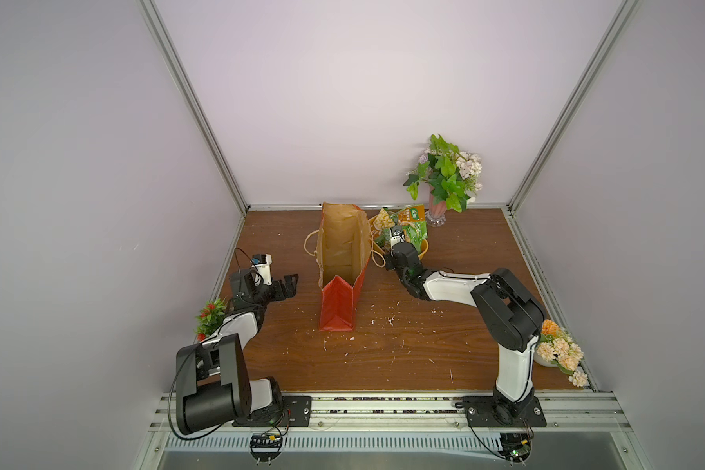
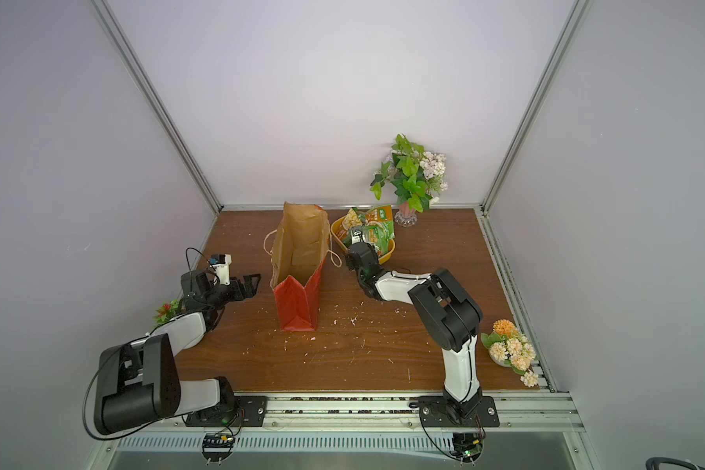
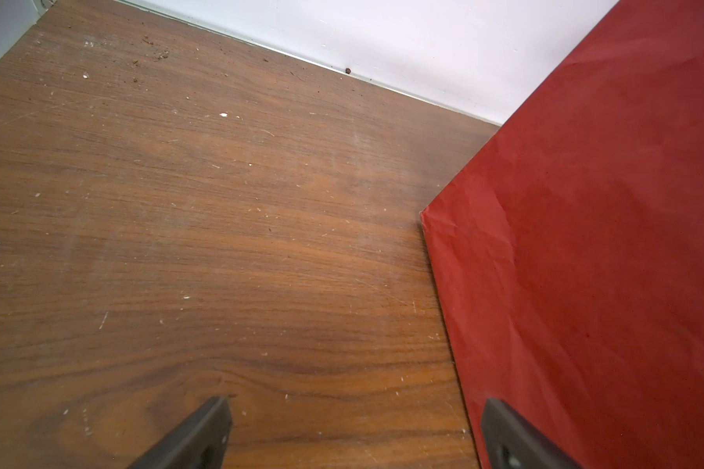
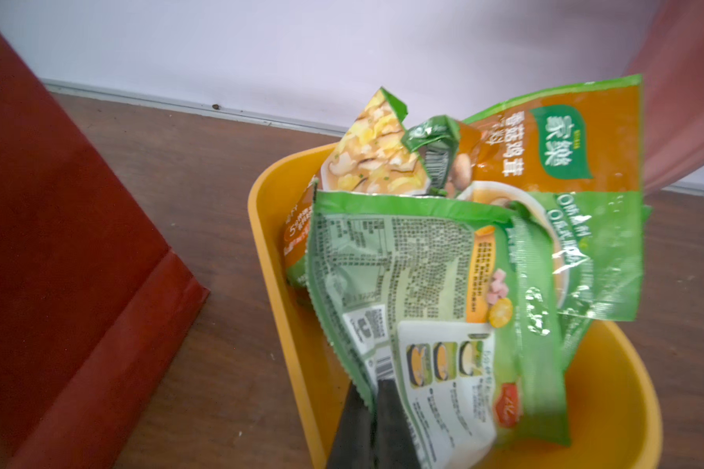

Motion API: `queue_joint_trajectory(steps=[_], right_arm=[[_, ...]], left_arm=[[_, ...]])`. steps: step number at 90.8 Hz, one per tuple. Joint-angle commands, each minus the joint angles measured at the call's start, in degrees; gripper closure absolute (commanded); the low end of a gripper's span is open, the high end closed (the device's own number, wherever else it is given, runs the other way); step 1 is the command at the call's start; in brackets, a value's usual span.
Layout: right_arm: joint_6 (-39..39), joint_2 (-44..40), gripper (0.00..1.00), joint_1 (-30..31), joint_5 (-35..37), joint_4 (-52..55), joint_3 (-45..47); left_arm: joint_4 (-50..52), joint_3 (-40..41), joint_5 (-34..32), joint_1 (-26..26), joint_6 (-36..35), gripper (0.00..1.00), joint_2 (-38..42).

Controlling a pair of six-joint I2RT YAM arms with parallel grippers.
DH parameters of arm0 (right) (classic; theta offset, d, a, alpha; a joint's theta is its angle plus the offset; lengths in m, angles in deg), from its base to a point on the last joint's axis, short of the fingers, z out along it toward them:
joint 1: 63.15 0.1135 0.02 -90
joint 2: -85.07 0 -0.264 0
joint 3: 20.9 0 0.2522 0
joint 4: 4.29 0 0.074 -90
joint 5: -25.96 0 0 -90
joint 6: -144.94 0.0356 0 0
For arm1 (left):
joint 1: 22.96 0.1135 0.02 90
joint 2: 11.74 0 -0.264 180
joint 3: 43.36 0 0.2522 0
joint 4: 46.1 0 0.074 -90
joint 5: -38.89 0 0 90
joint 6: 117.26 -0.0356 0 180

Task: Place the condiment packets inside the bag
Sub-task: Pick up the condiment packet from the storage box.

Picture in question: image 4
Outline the green soup packet back side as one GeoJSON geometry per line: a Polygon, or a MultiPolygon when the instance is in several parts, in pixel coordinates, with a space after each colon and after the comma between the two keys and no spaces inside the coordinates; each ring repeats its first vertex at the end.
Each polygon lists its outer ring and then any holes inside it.
{"type": "Polygon", "coordinates": [[[305,261],[374,441],[379,381],[394,380],[419,468],[570,443],[553,243],[522,203],[318,192],[305,261]]]}

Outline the orange green mushroom soup packet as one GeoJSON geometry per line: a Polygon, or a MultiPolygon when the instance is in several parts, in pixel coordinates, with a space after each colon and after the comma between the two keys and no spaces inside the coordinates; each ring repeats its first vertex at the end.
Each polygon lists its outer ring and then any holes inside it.
{"type": "Polygon", "coordinates": [[[635,320],[643,282],[643,79],[630,75],[512,98],[464,120],[408,129],[430,191],[518,201],[553,240],[562,356],[594,320],[635,320]]]}

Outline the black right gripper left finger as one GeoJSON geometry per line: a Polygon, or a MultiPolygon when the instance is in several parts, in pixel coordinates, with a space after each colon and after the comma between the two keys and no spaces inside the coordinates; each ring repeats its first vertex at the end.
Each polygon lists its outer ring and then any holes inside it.
{"type": "Polygon", "coordinates": [[[350,384],[326,469],[373,468],[373,431],[373,416],[355,386],[350,384]]]}

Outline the red paper bag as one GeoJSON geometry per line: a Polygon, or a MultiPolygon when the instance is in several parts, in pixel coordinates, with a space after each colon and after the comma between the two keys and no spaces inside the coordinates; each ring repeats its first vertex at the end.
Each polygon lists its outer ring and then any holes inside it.
{"type": "Polygon", "coordinates": [[[0,34],[0,468],[111,467],[205,299],[0,34]]]}

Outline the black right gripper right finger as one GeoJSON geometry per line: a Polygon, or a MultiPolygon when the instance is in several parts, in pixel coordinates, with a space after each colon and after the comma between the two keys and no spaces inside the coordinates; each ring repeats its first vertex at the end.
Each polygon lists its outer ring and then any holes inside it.
{"type": "Polygon", "coordinates": [[[375,468],[420,467],[394,380],[380,380],[377,388],[374,456],[375,468]]]}

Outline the yellow corn soup packet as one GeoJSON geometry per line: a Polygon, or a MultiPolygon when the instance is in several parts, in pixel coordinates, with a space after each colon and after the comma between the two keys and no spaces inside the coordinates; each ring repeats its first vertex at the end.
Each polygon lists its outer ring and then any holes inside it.
{"type": "Polygon", "coordinates": [[[379,88],[354,123],[330,152],[289,213],[283,234],[287,281],[306,287],[306,242],[314,193],[365,195],[424,195],[430,179],[417,152],[402,144],[408,109],[394,95],[379,88]]]}

